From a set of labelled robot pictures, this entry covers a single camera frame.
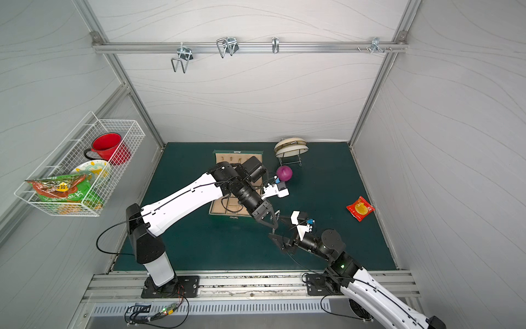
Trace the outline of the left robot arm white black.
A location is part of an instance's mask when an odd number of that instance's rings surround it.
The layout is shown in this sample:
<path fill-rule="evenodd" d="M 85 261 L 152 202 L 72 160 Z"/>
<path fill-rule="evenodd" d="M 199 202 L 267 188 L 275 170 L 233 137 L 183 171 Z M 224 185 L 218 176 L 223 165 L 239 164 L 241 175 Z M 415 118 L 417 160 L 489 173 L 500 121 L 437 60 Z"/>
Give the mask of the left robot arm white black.
<path fill-rule="evenodd" d="M 273 230 L 278 228 L 278 218 L 268 198 L 285 197 L 288 190 L 284 182 L 275 178 L 258 193 L 254 185 L 266 173 L 267 169 L 255 156 L 243 163 L 223 161 L 158 202 L 146 206 L 132 204 L 127 208 L 127 234 L 134 257 L 148 272 L 141 292 L 143 299 L 196 297 L 199 277 L 177 277 L 161 236 L 203 205 L 233 195 L 258 223 Z"/>

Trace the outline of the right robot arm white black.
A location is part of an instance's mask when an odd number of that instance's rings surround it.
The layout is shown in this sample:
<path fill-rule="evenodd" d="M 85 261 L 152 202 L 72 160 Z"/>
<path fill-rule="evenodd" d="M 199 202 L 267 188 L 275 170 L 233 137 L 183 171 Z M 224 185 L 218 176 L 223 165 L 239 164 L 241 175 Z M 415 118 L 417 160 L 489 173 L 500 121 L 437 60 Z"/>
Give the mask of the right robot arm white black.
<path fill-rule="evenodd" d="M 383 287 L 345 252 L 346 244 L 337 231 L 327 229 L 319 237 L 310 232 L 295 233 L 291 238 L 278 234 L 268 237 L 284 252 L 302 249 L 326 260 L 327 267 L 321 274 L 325 279 L 325 288 L 357 302 L 385 328 L 447 327 L 437 316 L 423 315 Z"/>

